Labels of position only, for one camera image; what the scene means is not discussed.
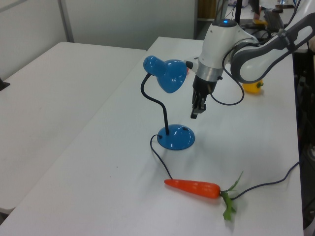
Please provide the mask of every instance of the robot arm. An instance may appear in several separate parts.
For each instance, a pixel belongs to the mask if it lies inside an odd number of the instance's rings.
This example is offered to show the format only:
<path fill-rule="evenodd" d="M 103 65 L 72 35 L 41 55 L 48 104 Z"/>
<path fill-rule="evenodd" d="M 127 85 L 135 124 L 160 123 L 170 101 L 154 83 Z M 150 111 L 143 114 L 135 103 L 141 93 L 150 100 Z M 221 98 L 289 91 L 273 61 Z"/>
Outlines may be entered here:
<path fill-rule="evenodd" d="M 244 32 L 234 21 L 213 22 L 206 34 L 196 77 L 193 82 L 191 118 L 206 110 L 207 95 L 222 79 L 222 61 L 231 63 L 233 79 L 241 83 L 261 80 L 269 70 L 315 35 L 315 1 L 301 0 L 291 24 L 267 43 L 259 46 L 256 38 Z"/>

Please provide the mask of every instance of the orange carrot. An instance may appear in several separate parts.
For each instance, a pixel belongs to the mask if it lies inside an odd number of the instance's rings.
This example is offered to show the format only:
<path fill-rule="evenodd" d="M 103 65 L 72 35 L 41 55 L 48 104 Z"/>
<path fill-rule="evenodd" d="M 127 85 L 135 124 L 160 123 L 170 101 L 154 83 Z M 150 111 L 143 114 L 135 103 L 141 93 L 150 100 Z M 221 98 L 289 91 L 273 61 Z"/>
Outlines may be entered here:
<path fill-rule="evenodd" d="M 220 196 L 220 187 L 215 183 L 199 182 L 182 179 L 166 179 L 164 183 L 206 198 L 218 198 Z"/>

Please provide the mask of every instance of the white desk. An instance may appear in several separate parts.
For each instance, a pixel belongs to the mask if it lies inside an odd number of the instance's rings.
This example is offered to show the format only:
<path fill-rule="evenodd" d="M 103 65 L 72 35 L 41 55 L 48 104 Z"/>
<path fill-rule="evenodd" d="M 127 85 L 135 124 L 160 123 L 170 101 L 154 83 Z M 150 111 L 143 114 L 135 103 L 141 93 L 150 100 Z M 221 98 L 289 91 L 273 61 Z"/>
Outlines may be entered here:
<path fill-rule="evenodd" d="M 168 178 L 149 140 L 163 126 L 159 105 L 145 99 L 140 84 L 148 55 L 186 59 L 201 53 L 202 41 L 158 38 L 60 158 L 0 226 L 6 236 L 85 235 L 303 235 L 299 168 L 287 181 L 248 192 L 235 201 L 233 222 L 224 203 L 164 186 Z M 239 87 L 225 74 L 214 92 L 232 102 Z M 190 119 L 192 82 L 166 94 L 155 78 L 147 94 L 168 109 L 169 123 L 192 128 L 196 141 L 183 151 L 153 143 L 175 178 L 230 187 L 281 179 L 298 161 L 292 58 L 266 76 L 264 95 L 246 94 L 233 107 L 207 99 L 207 111 Z"/>
<path fill-rule="evenodd" d="M 0 92 L 0 212 L 10 213 L 133 69 L 144 50 L 60 43 Z"/>

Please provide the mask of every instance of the power cord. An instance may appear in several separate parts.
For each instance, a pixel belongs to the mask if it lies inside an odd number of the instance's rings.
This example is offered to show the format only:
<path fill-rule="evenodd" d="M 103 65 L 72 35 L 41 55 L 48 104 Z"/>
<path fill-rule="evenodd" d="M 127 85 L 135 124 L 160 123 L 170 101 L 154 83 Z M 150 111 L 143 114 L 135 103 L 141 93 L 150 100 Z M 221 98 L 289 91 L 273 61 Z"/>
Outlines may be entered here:
<path fill-rule="evenodd" d="M 162 158 L 158 155 L 158 153 L 157 153 L 157 152 L 153 149 L 153 147 L 152 147 L 152 139 L 153 139 L 155 136 L 159 136 L 159 138 L 162 138 L 162 135 L 159 135 L 159 134 L 155 134 L 155 135 L 152 136 L 152 138 L 151 138 L 151 140 L 150 140 L 150 147 L 151 147 L 151 150 L 155 153 L 155 155 L 158 157 L 158 159 L 159 159 L 159 160 L 161 161 L 161 163 L 163 164 L 164 168 L 166 169 L 166 172 L 168 173 L 168 176 L 169 176 L 171 179 L 173 179 L 172 176 L 171 176 L 171 174 L 170 174 L 170 172 L 168 171 L 168 168 L 167 168 L 166 164 L 164 163 L 164 161 L 162 160 Z"/>
<path fill-rule="evenodd" d="M 232 10 L 230 11 L 230 13 L 228 13 L 228 14 L 225 16 L 225 18 L 227 18 L 227 17 L 232 13 L 232 11 L 234 11 L 234 8 L 235 8 L 235 7 L 232 8 Z"/>
<path fill-rule="evenodd" d="M 164 168 L 166 169 L 166 171 L 167 171 L 169 177 L 170 177 L 171 179 L 173 179 L 172 176 L 171 176 L 171 174 L 170 174 L 170 172 L 169 172 L 169 170 L 168 170 L 168 168 L 167 168 L 167 166 L 166 166 L 166 164 L 163 162 L 163 160 L 160 158 L 160 156 L 157 154 L 157 152 L 156 152 L 156 151 L 153 149 L 153 147 L 152 147 L 152 140 L 153 140 L 153 138 L 154 138 L 155 136 L 161 136 L 161 135 L 155 134 L 155 135 L 152 136 L 152 138 L 151 138 L 151 140 L 150 140 L 150 147 L 151 147 L 151 150 L 152 150 L 152 151 L 155 153 L 155 155 L 159 158 L 159 160 L 160 160 L 161 163 L 163 164 Z M 243 194 L 247 193 L 248 191 L 250 191 L 250 190 L 252 190 L 252 189 L 255 189 L 255 188 L 258 188 L 258 187 L 262 187 L 262 186 L 266 186 L 266 185 L 277 184 L 277 183 L 281 183 L 281 182 L 285 181 L 286 178 L 288 177 L 288 175 L 290 174 L 290 172 L 291 172 L 299 163 L 300 163 L 299 161 L 298 161 L 297 163 L 295 163 L 295 164 L 288 170 L 288 172 L 286 173 L 286 175 L 285 175 L 285 177 L 284 177 L 283 179 L 278 180 L 278 181 L 275 181 L 275 182 L 270 182 L 270 183 L 262 183 L 262 184 L 253 186 L 253 187 L 251 187 L 251 188 L 248 188 L 248 189 L 246 189 L 244 192 L 242 192 L 242 193 L 240 193 L 239 195 L 237 195 L 236 197 L 231 198 L 231 200 L 235 200 L 235 199 L 241 197 Z"/>

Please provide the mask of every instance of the cable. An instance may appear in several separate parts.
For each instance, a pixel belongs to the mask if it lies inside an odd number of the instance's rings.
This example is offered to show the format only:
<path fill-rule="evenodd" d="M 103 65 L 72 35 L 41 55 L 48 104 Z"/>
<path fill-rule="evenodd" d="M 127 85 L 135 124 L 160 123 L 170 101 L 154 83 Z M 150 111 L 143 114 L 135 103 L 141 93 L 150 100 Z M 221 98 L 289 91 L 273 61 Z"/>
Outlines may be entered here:
<path fill-rule="evenodd" d="M 159 138 L 162 138 L 162 135 L 159 135 L 159 134 L 155 134 L 152 136 L 151 140 L 150 140 L 150 147 L 151 147 L 151 150 L 155 153 L 155 155 L 158 157 L 158 159 L 161 161 L 161 163 L 163 164 L 164 168 L 166 169 L 166 172 L 168 173 L 168 176 L 172 178 L 170 172 L 168 171 L 168 168 L 166 167 L 166 164 L 163 162 L 163 160 L 160 158 L 160 156 L 157 154 L 157 152 L 153 149 L 152 147 L 152 139 L 155 137 L 155 136 L 159 136 Z"/>
<path fill-rule="evenodd" d="M 231 20 L 233 20 L 234 9 L 235 9 L 235 7 L 233 7 Z"/>
<path fill-rule="evenodd" d="M 249 189 L 246 189 L 244 192 L 242 192 L 241 194 L 237 195 L 236 197 L 234 198 L 231 198 L 231 200 L 235 200 L 239 197 L 241 197 L 244 193 L 247 193 L 248 191 L 252 190 L 252 189 L 255 189 L 255 188 L 258 188 L 258 187 L 262 187 L 262 186 L 266 186 L 266 185 L 271 185 L 271 184 L 276 184 L 276 183 L 280 183 L 282 181 L 285 181 L 285 179 L 288 177 L 288 175 L 290 174 L 290 172 L 299 164 L 300 162 L 298 161 L 297 163 L 295 163 L 290 169 L 289 171 L 286 173 L 285 177 L 281 180 L 278 180 L 276 182 L 270 182 L 270 183 L 262 183 L 262 184 L 259 184 L 259 185 L 256 185 L 254 187 L 251 187 Z"/>
<path fill-rule="evenodd" d="M 215 97 L 213 97 L 212 93 L 210 93 L 210 96 L 212 97 L 213 100 L 215 100 L 215 101 L 218 102 L 219 104 L 222 104 L 222 105 L 225 105 L 225 106 L 234 106 L 234 105 L 237 105 L 237 104 L 239 104 L 240 102 L 243 101 L 244 96 L 245 96 L 245 92 L 244 92 L 244 89 L 243 89 L 242 85 L 232 77 L 232 75 L 226 70 L 226 68 L 225 68 L 225 66 L 224 66 L 224 62 L 225 62 L 226 57 L 235 49 L 235 47 L 236 47 L 236 46 L 232 47 L 232 48 L 225 54 L 225 56 L 224 56 L 224 58 L 223 58 L 223 60 L 222 60 L 222 68 L 223 68 L 223 70 L 237 83 L 237 85 L 241 88 L 241 91 L 242 91 L 242 98 L 241 98 L 239 101 L 235 102 L 235 103 L 224 103 L 224 102 L 218 101 Z"/>
<path fill-rule="evenodd" d="M 232 13 L 232 11 L 234 10 L 234 8 L 235 8 L 235 7 L 232 8 L 232 10 L 230 11 L 230 13 L 228 13 L 228 14 L 225 16 L 225 18 L 227 18 L 227 17 Z"/>
<path fill-rule="evenodd" d="M 293 14 L 292 14 L 292 16 L 291 16 L 291 19 L 290 19 L 289 22 L 285 25 L 285 28 L 288 27 L 288 25 L 290 25 L 291 21 L 293 20 L 295 14 L 296 14 L 297 8 L 298 8 L 299 5 L 300 5 L 300 2 L 301 2 L 301 0 L 299 0 L 298 3 L 296 4 L 295 9 L 294 9 L 294 12 L 293 12 Z"/>
<path fill-rule="evenodd" d="M 153 147 L 152 147 L 152 139 L 153 139 L 155 136 L 159 136 L 160 138 L 162 137 L 162 136 L 159 135 L 159 134 L 155 134 L 155 135 L 152 136 L 152 138 L 151 138 L 151 140 L 150 140 L 150 147 L 151 147 L 151 150 L 152 150 L 152 151 L 155 153 L 155 155 L 159 158 L 159 160 L 160 160 L 161 163 L 163 164 L 164 168 L 166 169 L 166 171 L 167 171 L 169 177 L 170 177 L 171 179 L 173 179 L 172 176 L 171 176 L 171 174 L 170 174 L 170 172 L 169 172 L 169 170 L 168 170 L 168 168 L 167 168 L 167 166 L 166 166 L 166 164 L 163 162 L 163 160 L 160 158 L 160 156 L 157 154 L 157 152 L 156 152 L 156 151 L 153 149 Z M 299 161 L 298 161 L 297 163 L 295 163 L 295 164 L 288 170 L 288 172 L 286 173 L 286 175 L 285 175 L 285 177 L 284 177 L 283 179 L 278 180 L 278 181 L 275 181 L 275 182 L 270 182 L 270 183 L 262 183 L 262 184 L 253 186 L 253 187 L 251 187 L 251 188 L 248 188 L 248 189 L 246 189 L 244 192 L 242 192 L 242 193 L 240 193 L 239 195 L 237 195 L 236 197 L 231 198 L 231 200 L 235 200 L 235 199 L 241 197 L 243 194 L 247 193 L 248 191 L 250 191 L 250 190 L 252 190 L 252 189 L 255 189 L 255 188 L 258 188 L 258 187 L 262 187 L 262 186 L 266 186 L 266 185 L 277 184 L 277 183 L 281 183 L 281 182 L 285 181 L 286 178 L 288 177 L 288 175 L 290 174 L 290 172 L 291 172 L 299 163 L 300 163 Z M 310 202 L 304 209 L 306 209 L 313 201 L 314 201 L 314 199 L 311 200 L 311 202 Z"/>

